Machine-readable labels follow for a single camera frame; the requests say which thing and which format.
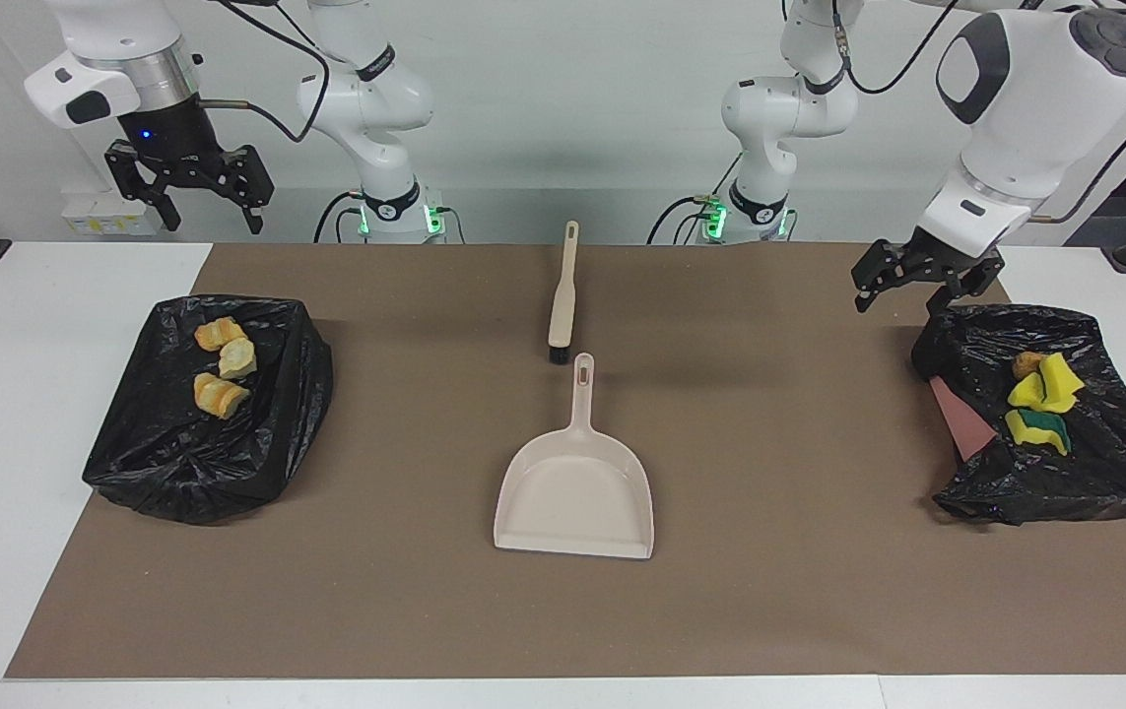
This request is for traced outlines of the pink box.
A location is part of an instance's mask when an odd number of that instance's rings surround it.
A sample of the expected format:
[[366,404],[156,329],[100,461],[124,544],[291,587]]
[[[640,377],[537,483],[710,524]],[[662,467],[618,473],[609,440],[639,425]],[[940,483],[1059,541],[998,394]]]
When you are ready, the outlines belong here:
[[998,438],[997,431],[985,418],[954,394],[941,377],[931,378],[929,387],[949,428],[960,461],[968,461],[973,455],[980,454],[986,445]]

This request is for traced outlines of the yellow green sponge piece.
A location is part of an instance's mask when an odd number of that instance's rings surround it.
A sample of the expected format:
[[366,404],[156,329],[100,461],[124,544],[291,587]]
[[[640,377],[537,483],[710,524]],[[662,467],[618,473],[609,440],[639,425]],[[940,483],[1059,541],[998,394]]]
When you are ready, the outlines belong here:
[[1031,409],[1012,409],[1004,422],[1018,445],[1049,445],[1061,455],[1072,452],[1073,443],[1061,415]]

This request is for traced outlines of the black trash bag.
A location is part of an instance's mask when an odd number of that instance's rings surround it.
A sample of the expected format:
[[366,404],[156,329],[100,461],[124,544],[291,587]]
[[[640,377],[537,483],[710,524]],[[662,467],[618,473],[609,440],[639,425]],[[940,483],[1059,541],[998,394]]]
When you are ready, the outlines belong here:
[[[254,345],[257,371],[233,418],[203,413],[198,373],[218,377],[218,352],[196,327],[232,317]],[[194,295],[150,311],[118,382],[84,482],[120,506],[187,524],[235,517],[278,499],[314,443],[333,398],[332,352],[293,299]]]
[[[1007,400],[1018,383],[1010,360],[1024,351],[1062,352],[1085,382],[1075,407],[1061,415],[1071,454],[1010,436]],[[998,434],[935,495],[951,515],[1010,526],[1126,519],[1126,385],[1097,318],[1031,304],[949,308],[928,320],[912,364],[924,380],[941,377]]]

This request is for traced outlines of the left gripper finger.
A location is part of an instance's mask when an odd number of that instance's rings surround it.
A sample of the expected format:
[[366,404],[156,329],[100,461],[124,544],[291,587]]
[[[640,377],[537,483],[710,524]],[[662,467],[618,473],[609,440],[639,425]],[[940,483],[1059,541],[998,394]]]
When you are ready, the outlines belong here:
[[991,254],[967,266],[941,264],[936,273],[940,287],[926,302],[928,314],[937,315],[949,309],[956,300],[977,297],[995,282],[1006,266],[1003,257]]
[[890,241],[875,241],[852,264],[852,284],[856,288],[854,305],[858,313],[868,311],[882,291],[912,282],[905,269],[906,246]]

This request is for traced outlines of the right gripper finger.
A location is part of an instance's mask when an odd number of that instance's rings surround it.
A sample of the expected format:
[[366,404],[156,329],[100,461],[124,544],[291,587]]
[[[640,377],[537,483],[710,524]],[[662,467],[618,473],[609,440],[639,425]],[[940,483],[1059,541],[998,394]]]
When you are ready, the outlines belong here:
[[261,210],[269,205],[275,187],[260,154],[252,145],[232,152],[232,201],[243,214],[247,228],[253,236],[261,233]]
[[179,228],[179,210],[166,194],[169,176],[157,176],[153,181],[141,176],[138,152],[127,141],[111,141],[111,145],[104,150],[104,161],[122,197],[154,208],[166,230]]

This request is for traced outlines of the striped croissant piece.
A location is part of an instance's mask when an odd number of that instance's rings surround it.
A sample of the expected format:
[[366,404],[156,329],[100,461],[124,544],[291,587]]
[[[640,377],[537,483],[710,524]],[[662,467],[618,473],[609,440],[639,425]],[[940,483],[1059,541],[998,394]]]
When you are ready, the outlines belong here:
[[202,350],[206,352],[218,352],[224,345],[235,340],[245,340],[245,333],[232,317],[212,320],[196,327],[194,338]]
[[212,418],[229,420],[241,407],[250,391],[234,382],[222,380],[212,373],[198,373],[193,380],[193,398],[196,407]]

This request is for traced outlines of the notched yellow sponge piece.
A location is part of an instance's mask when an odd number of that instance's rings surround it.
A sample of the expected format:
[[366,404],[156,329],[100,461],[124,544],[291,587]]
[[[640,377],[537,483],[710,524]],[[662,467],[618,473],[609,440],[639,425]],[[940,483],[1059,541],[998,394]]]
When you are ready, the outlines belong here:
[[1013,409],[1028,409],[1044,412],[1047,400],[1047,386],[1040,373],[1030,373],[1018,382],[1008,395],[1008,404]]

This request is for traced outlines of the white wall socket box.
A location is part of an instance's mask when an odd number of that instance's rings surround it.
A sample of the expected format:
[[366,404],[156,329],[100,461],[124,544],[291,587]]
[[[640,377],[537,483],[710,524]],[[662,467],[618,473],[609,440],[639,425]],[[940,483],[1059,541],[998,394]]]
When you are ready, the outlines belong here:
[[157,208],[115,192],[63,194],[61,216],[77,236],[157,237],[166,230]]

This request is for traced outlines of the beige hand brush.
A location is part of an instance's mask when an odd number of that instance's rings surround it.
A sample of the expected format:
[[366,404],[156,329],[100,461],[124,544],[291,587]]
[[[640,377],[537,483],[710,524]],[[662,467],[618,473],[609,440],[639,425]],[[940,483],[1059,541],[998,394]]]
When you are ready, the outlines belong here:
[[568,221],[563,239],[563,255],[560,264],[558,285],[554,291],[551,306],[548,347],[549,364],[563,366],[570,360],[572,332],[574,332],[574,314],[577,306],[577,288],[574,281],[577,264],[577,246],[579,246],[580,224]]

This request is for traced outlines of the beige plastic dustpan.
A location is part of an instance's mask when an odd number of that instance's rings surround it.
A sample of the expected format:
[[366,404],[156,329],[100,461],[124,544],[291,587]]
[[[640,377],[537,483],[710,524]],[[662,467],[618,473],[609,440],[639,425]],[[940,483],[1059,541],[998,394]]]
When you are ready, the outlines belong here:
[[513,454],[497,499],[499,550],[651,559],[651,481],[637,454],[595,429],[595,382],[593,354],[577,354],[568,427]]

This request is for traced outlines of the brown table mat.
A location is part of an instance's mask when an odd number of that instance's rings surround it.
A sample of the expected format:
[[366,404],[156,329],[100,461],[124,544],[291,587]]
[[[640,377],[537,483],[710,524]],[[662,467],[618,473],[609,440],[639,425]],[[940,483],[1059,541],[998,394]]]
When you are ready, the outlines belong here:
[[581,246],[595,427],[649,560],[497,550],[504,468],[568,422],[558,249],[220,245],[197,294],[304,302],[334,400],[282,499],[181,526],[93,497],[7,677],[1126,674],[1126,521],[975,526],[909,354],[932,289],[858,245]]

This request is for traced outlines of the pale bread piece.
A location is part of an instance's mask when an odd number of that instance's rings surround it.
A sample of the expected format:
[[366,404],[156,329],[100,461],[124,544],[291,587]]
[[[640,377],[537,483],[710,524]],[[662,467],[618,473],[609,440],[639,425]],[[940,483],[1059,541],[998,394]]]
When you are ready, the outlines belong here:
[[221,380],[241,380],[257,371],[253,343],[245,336],[234,338],[218,350],[218,377]]

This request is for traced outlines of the large yellow sponge piece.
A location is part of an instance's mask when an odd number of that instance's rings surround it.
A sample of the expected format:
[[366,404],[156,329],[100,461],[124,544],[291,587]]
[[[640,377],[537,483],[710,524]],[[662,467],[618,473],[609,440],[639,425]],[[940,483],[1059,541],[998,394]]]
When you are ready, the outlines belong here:
[[1062,415],[1075,407],[1076,394],[1085,389],[1085,382],[1073,373],[1064,354],[1048,354],[1038,369],[1043,385],[1040,411]]

